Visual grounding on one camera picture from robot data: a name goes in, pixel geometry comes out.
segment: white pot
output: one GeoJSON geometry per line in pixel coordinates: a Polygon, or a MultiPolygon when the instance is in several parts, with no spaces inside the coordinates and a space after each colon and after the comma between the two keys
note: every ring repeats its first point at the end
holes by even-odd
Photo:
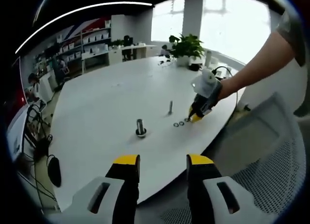
{"type": "Polygon", "coordinates": [[[187,67],[188,65],[189,65],[189,57],[188,56],[183,56],[183,57],[177,58],[176,66],[187,67]]]}

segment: gray sleeve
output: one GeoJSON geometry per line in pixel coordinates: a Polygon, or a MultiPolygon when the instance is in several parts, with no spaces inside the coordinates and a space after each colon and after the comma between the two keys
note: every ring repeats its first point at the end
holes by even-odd
{"type": "Polygon", "coordinates": [[[277,32],[292,46],[296,61],[299,66],[303,66],[306,62],[306,49],[302,25],[298,17],[293,17],[285,11],[277,27],[277,32]]]}

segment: oval table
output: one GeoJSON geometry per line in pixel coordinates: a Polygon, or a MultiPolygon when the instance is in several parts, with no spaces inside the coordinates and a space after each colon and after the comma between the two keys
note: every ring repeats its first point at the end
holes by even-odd
{"type": "Polygon", "coordinates": [[[220,101],[201,121],[174,127],[188,115],[195,97],[190,82],[201,72],[174,63],[158,65],[161,60],[127,61],[65,83],[53,115],[49,152],[60,160],[62,185],[54,192],[61,210],[124,154],[140,155],[138,203],[146,200],[186,169],[186,154],[201,154],[225,126],[236,94],[220,101]],[[143,119],[147,129],[144,139],[135,134],[137,119],[143,119]]]}

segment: ceiling light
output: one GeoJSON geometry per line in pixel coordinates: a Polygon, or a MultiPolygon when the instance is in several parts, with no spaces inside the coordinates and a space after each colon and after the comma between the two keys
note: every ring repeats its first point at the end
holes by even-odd
{"type": "Polygon", "coordinates": [[[41,26],[39,29],[37,29],[32,35],[30,35],[20,46],[19,48],[16,50],[15,54],[17,54],[17,52],[26,44],[26,42],[28,42],[34,35],[36,35],[39,31],[43,30],[45,27],[47,27],[49,24],[52,24],[53,22],[57,21],[58,19],[61,19],[62,17],[65,17],[67,15],[73,14],[77,11],[81,11],[81,10],[85,10],[85,9],[89,9],[89,8],[93,8],[93,7],[97,7],[97,6],[103,6],[103,5],[118,5],[118,4],[132,4],[132,5],[148,5],[151,6],[152,4],[150,3],[144,3],[144,2],[134,2],[134,1],[115,1],[115,2],[106,2],[106,3],[100,3],[100,4],[95,4],[95,5],[88,5],[82,8],[78,8],[76,10],[67,12],[63,15],[60,15],[59,17],[47,22],[46,24],[44,24],[43,26],[41,26]]]}

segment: window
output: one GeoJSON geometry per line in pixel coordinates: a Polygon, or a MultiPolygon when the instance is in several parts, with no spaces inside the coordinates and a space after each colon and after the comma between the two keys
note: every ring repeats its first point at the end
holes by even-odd
{"type": "Polygon", "coordinates": [[[155,6],[151,41],[169,42],[170,35],[180,35],[183,28],[185,0],[168,0],[155,6]]]}
{"type": "Polygon", "coordinates": [[[248,63],[270,34],[268,6],[256,0],[204,0],[202,46],[248,63]]]}

